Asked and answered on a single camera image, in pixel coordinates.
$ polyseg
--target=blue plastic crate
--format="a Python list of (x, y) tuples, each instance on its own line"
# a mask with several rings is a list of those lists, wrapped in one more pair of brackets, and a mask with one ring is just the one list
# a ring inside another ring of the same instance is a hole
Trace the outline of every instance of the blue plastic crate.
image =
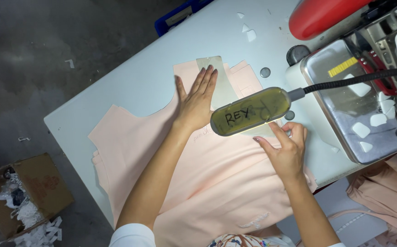
[(167, 33), (171, 27), (177, 26), (184, 21), (186, 16), (196, 13), (212, 1), (213, 0), (189, 0), (180, 5), (173, 11), (156, 20), (154, 27), (156, 28), (157, 34), (161, 37)]

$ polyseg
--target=cardboard box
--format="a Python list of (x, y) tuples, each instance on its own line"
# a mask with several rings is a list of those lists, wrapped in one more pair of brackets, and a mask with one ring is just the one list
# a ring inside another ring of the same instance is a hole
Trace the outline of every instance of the cardboard box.
[(67, 189), (63, 178), (47, 153), (1, 167), (0, 192), (2, 185), (6, 182), (3, 174), (9, 167), (12, 167), (19, 175), (19, 179), (23, 182), (23, 188), (45, 219), (25, 230), (17, 217), (11, 219), (10, 213), (13, 209), (5, 205), (6, 201), (0, 201), (0, 232), (7, 239), (29, 232), (48, 221), (74, 201), (72, 194)]

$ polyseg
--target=white sleeve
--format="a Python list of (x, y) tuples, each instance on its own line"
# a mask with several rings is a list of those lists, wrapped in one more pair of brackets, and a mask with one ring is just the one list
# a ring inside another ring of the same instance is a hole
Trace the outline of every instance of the white sleeve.
[(119, 227), (109, 247), (156, 247), (154, 233), (145, 225), (132, 223)]
[(343, 243), (333, 244), (329, 247), (346, 247)]

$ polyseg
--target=sewing machine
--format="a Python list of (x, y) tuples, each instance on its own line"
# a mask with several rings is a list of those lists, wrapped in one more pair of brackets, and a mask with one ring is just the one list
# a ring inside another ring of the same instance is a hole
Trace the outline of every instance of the sewing machine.
[[(288, 58), (295, 54), (292, 48)], [(297, 63), (286, 71), (293, 89), (397, 68), (397, 7), (302, 57), (290, 59)], [(371, 164), (397, 152), (397, 76), (317, 91), (300, 102), (320, 138), (349, 160)]]

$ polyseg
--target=left hand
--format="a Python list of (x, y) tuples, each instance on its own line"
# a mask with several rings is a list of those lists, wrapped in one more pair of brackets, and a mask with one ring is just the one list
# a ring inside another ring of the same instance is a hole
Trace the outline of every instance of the left hand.
[(211, 99), (217, 82), (218, 71), (212, 65), (208, 69), (201, 69), (192, 85), (189, 94), (186, 94), (182, 79), (176, 76), (176, 87), (180, 99), (180, 113), (173, 126), (185, 128), (190, 133), (203, 128), (210, 120)]

